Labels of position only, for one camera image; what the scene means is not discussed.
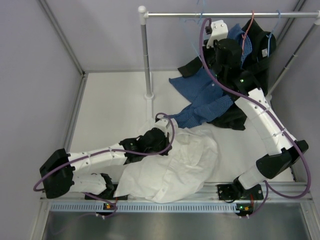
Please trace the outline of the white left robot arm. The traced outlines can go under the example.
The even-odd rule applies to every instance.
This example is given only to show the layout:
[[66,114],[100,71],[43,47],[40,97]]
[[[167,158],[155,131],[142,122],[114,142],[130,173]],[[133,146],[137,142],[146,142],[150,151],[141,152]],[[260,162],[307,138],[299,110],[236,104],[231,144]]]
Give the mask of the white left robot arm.
[[103,200],[113,195],[114,185],[104,168],[140,162],[153,155],[167,156],[170,133],[154,127],[144,135],[91,152],[68,153],[56,150],[40,167],[43,190],[48,199],[67,193],[89,193]]

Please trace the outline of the white shirt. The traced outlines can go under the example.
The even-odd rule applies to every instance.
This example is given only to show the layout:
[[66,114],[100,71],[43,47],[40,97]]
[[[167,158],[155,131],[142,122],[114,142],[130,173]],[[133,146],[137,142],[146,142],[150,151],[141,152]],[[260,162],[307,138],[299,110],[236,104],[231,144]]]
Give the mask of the white shirt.
[[212,128],[200,125],[176,128],[167,156],[146,156],[130,163],[114,192],[165,204],[198,192],[218,164],[219,150]]

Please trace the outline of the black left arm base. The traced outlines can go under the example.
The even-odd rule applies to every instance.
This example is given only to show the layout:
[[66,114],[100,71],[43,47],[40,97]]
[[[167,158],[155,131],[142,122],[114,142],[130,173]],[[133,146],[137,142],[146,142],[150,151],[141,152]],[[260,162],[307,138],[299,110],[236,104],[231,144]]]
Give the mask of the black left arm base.
[[99,195],[94,195],[92,193],[90,193],[90,195],[93,195],[94,197],[98,197],[103,200],[116,200],[116,199],[121,201],[127,200],[128,195],[114,197],[114,193],[117,190],[117,188],[118,188],[118,184],[113,184],[113,189],[107,188],[105,191],[103,191]]

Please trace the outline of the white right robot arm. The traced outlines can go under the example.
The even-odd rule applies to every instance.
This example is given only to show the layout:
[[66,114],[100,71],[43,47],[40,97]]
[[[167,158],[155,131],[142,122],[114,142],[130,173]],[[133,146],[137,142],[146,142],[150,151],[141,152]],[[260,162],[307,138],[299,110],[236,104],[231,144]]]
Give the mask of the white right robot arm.
[[243,50],[234,39],[224,38],[206,43],[214,50],[214,57],[204,61],[204,67],[234,104],[251,121],[266,149],[266,155],[255,162],[232,183],[232,192],[243,199],[262,181],[270,180],[302,160],[309,146],[304,140],[296,140],[283,126],[265,98],[255,75],[241,67]]

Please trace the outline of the light blue hanger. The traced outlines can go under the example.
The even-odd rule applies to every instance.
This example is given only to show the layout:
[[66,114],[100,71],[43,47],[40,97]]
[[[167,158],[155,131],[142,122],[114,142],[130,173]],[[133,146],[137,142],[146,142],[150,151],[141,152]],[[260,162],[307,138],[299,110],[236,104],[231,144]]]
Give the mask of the light blue hanger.
[[200,17],[198,20],[191,19],[191,18],[179,18],[179,23],[182,26],[183,32],[184,32],[188,42],[192,46],[194,52],[196,53],[196,56],[198,59],[201,59],[201,57],[200,57],[200,53],[199,53],[199,48],[196,46],[195,41],[194,41],[196,34],[188,28],[187,22],[195,23],[199,28],[201,27],[200,25],[203,22],[203,14],[205,13],[205,10],[206,10],[207,1],[202,0],[201,2],[202,2],[201,3],[201,11],[199,12]]

